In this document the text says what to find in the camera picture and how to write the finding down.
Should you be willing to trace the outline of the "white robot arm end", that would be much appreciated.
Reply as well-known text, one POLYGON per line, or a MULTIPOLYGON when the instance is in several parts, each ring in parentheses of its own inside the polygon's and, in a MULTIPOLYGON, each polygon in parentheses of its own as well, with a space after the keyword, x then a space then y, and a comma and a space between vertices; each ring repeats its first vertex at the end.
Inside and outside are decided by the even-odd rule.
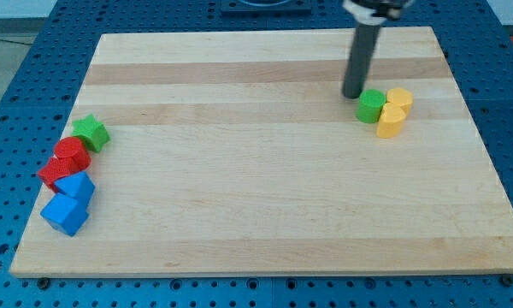
POLYGON ((398 21, 415 0, 344 0, 342 7, 356 22, 380 26, 385 21, 398 21))

